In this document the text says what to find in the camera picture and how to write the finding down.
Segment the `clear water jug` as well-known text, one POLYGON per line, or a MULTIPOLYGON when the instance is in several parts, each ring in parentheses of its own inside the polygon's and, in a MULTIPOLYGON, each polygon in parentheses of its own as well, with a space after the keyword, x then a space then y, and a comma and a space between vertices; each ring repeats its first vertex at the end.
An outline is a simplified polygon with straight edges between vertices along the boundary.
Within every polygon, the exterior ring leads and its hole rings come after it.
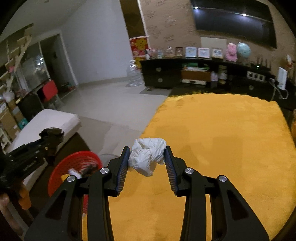
POLYGON ((135 60, 129 61, 129 66, 126 70, 126 73, 129 81, 128 83, 129 87, 140 86, 144 83, 142 73, 140 69, 137 67, 135 60))

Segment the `black tv cabinet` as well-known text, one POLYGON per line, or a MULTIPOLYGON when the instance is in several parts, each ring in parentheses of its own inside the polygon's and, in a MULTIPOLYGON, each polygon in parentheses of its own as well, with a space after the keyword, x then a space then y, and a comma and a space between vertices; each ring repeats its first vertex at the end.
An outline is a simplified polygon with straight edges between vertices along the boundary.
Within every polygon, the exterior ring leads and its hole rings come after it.
POLYGON ((295 109, 295 85, 289 81, 280 89, 266 66, 201 58, 152 59, 140 64, 146 87, 173 89, 175 94, 246 94, 276 101, 283 109, 295 109))

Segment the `black plastic bag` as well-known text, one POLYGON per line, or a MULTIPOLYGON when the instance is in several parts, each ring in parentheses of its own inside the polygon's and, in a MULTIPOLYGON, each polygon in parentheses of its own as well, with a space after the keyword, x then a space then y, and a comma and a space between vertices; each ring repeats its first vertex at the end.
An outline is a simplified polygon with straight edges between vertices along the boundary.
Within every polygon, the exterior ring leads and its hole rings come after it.
POLYGON ((41 147, 45 151, 46 156, 55 156, 59 145, 64 140, 64 132, 60 128, 46 128, 39 134, 41 137, 41 147))

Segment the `red stool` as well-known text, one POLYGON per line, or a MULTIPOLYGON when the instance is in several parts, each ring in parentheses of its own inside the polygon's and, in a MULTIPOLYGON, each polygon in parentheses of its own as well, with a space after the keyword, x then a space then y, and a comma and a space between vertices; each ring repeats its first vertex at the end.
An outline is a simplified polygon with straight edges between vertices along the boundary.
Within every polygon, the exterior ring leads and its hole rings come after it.
POLYGON ((57 86, 54 80, 48 81, 42 88, 44 94, 44 102, 50 101, 53 97, 58 94, 57 86))

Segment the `white cushioned bench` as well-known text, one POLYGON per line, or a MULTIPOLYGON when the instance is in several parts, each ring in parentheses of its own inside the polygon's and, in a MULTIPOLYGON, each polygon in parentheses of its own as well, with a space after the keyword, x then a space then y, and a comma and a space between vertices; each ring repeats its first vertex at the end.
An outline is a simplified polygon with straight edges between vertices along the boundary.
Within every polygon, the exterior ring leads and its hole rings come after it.
POLYGON ((64 132, 63 142, 57 148, 57 150, 60 150, 81 128, 81 121, 78 115, 73 113, 44 109, 18 133, 7 151, 11 152, 21 145, 38 140, 40 138, 39 133, 46 128, 60 128, 64 132))

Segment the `light blue globe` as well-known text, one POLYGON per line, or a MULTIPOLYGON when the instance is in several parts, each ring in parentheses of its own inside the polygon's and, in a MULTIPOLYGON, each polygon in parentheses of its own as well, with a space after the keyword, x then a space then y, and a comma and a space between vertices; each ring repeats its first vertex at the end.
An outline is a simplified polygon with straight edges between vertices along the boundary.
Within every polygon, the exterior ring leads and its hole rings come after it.
POLYGON ((244 42, 238 43, 236 45, 236 49, 237 49, 237 54, 242 58, 249 58, 249 56, 251 55, 250 47, 244 42))

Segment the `pink plush toy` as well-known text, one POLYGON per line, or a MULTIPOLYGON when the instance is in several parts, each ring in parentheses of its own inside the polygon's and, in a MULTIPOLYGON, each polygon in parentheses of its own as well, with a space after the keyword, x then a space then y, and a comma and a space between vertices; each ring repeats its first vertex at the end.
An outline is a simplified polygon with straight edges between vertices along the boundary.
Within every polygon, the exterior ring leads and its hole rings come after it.
POLYGON ((226 60, 230 62, 237 62, 238 57, 237 57, 237 49, 236 45, 234 43, 229 43, 227 45, 227 49, 225 51, 226 54, 226 60))

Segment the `wall television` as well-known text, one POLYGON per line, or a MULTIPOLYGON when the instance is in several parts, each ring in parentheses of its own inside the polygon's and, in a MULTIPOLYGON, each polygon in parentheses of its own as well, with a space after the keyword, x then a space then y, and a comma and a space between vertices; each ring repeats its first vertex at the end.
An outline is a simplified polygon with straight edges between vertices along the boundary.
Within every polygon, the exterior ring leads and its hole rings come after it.
POLYGON ((275 28, 268 5, 259 1, 191 1, 199 31, 219 32, 277 48, 275 28))

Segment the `red plastic basket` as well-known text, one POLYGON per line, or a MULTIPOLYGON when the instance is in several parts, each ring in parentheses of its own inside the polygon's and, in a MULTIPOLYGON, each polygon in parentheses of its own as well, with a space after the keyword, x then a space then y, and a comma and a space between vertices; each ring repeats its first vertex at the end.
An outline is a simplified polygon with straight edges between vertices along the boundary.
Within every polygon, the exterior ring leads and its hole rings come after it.
POLYGON ((51 197, 68 176, 86 177, 102 167, 99 156, 91 151, 70 154, 53 169, 48 182, 48 195, 51 197))

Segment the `yellow tablecloth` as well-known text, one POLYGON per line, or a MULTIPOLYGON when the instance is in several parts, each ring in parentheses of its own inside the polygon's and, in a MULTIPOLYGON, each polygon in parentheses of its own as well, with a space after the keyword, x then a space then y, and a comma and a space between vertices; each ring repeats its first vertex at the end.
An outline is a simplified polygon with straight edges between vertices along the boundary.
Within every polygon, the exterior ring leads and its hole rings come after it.
MULTIPOLYGON (((295 207, 295 145, 276 102, 241 95, 181 97, 74 93, 63 111, 81 117, 82 137, 97 153, 119 155, 136 138, 163 138, 173 154, 210 177, 227 176, 270 238, 295 207)), ((178 240, 183 197, 166 169, 152 177, 130 171, 110 212, 116 240, 178 240)))

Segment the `white router box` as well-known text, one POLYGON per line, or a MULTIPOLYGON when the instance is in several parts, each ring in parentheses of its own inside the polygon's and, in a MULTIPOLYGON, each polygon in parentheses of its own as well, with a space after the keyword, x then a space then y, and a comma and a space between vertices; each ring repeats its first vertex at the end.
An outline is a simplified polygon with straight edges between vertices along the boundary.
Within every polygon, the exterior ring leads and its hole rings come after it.
POLYGON ((285 90, 285 86, 287 83, 287 71, 281 67, 278 68, 277 81, 278 88, 281 90, 285 90))

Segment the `white paper towel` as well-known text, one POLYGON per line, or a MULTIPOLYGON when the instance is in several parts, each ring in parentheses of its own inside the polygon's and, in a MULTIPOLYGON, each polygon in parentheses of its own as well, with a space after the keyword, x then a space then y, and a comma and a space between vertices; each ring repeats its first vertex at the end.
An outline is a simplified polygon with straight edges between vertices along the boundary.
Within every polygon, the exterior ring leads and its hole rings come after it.
POLYGON ((153 175, 156 166, 164 164, 164 150, 167 143, 162 138, 138 138, 129 155, 129 168, 145 177, 153 175))

